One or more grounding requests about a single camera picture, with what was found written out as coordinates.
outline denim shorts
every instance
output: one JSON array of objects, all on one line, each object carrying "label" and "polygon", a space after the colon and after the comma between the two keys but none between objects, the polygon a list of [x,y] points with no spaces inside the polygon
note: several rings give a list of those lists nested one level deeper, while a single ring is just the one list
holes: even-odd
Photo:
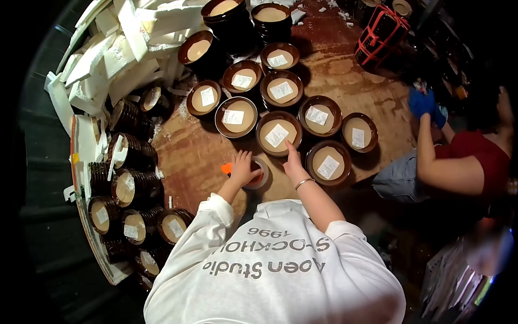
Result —
[{"label": "denim shorts", "polygon": [[428,199],[423,183],[417,177],[417,150],[412,149],[381,170],[372,181],[372,187],[380,197],[402,203],[419,203]]}]

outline finger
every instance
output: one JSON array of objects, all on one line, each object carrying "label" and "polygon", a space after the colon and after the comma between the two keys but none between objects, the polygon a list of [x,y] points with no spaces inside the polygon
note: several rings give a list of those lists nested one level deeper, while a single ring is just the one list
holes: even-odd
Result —
[{"label": "finger", "polygon": [[252,179],[263,173],[263,169],[257,169],[251,173]]}]

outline hand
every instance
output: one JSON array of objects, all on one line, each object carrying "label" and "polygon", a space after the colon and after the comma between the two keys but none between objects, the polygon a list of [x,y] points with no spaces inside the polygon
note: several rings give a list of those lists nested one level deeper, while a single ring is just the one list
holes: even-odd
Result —
[{"label": "hand", "polygon": [[433,119],[437,104],[435,103],[435,96],[433,90],[428,91],[428,95],[419,92],[415,88],[410,88],[410,95],[408,97],[408,106],[412,114],[419,120],[425,113],[429,113]]},{"label": "hand", "polygon": [[253,178],[263,173],[262,169],[250,171],[250,163],[252,162],[252,152],[239,150],[239,152],[232,156],[232,172],[230,181],[239,185],[239,187],[246,186]]},{"label": "hand", "polygon": [[311,178],[309,174],[302,167],[302,163],[300,162],[300,153],[297,152],[293,144],[290,143],[289,140],[285,141],[286,146],[288,147],[288,151],[290,154],[288,155],[288,161],[284,163],[282,166],[284,167],[284,172],[290,177],[290,180],[293,183],[293,186],[296,186],[304,179]]}]

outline blue glove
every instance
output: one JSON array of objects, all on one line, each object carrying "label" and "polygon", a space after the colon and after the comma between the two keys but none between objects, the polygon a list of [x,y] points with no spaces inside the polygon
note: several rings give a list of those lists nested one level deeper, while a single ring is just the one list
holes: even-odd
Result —
[{"label": "blue glove", "polygon": [[441,113],[439,106],[435,106],[434,114],[431,115],[431,119],[437,124],[437,127],[442,130],[444,124],[446,124],[446,116]]},{"label": "blue glove", "polygon": [[425,95],[415,88],[410,88],[408,106],[410,107],[410,111],[412,112],[412,114],[418,120],[425,113],[429,113],[430,116],[433,118],[435,110],[438,109],[437,104],[435,103],[433,90],[429,90],[428,95]]}]

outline white sweatshirt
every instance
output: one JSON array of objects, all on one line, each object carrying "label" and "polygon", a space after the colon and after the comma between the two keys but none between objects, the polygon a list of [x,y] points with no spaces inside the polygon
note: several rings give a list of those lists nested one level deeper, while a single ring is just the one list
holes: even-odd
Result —
[{"label": "white sweatshirt", "polygon": [[298,200],[260,204],[230,236],[233,220],[219,195],[200,203],[153,284],[146,323],[403,321],[401,284],[356,225],[322,233]]}]

